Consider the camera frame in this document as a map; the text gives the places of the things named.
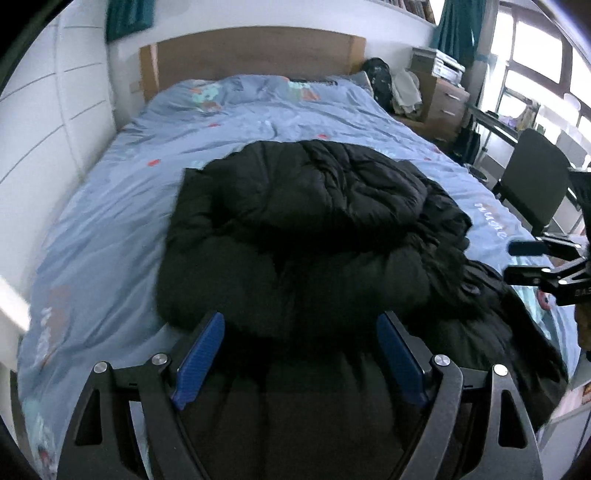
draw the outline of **black puffer jacket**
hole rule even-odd
[[[357,145],[256,142],[186,170],[157,306],[188,330],[212,309],[228,323],[183,413],[212,478],[386,478],[401,433],[384,310],[461,367],[505,364],[540,427],[566,369],[513,289],[466,259],[470,227],[410,162]]]

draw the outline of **white wall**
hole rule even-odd
[[[365,56],[407,67],[413,46],[427,46],[434,26],[399,9],[368,0],[157,0],[154,26],[109,45],[115,119],[122,127],[144,106],[139,48],[168,38],[245,26],[318,28],[367,39]]]
[[[27,297],[47,230],[113,138],[106,0],[75,0],[0,95],[0,276]]]

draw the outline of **blue duvet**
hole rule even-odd
[[[531,237],[517,218],[463,167],[347,80],[325,85],[236,76],[179,83],[123,129],[47,238],[31,329],[18,358],[19,397],[43,478],[55,477],[70,416],[94,364],[142,364],[180,338],[158,318],[154,286],[183,169],[201,168],[256,140],[313,138],[411,160],[472,218],[469,258],[499,272],[511,262],[549,265],[542,258],[512,259],[507,242]],[[572,376],[580,353],[573,308],[545,304],[533,288],[517,291]],[[137,409],[134,425],[143,438]]]

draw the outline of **drawer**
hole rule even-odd
[[[468,98],[465,90],[444,81],[437,82],[425,122],[445,124],[447,129],[455,130],[462,123]]]
[[[469,99],[470,94],[463,88],[438,80],[432,103],[441,102],[442,106],[453,109],[456,105],[466,105]]]
[[[424,130],[424,137],[437,145],[443,143],[454,143],[459,135],[459,128],[450,128],[448,125],[442,125],[441,123],[426,124]]]

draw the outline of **wooden nightstand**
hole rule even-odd
[[[393,115],[417,135],[448,151],[456,141],[470,94],[461,87],[427,73],[414,72],[420,81],[423,111],[418,121]]]

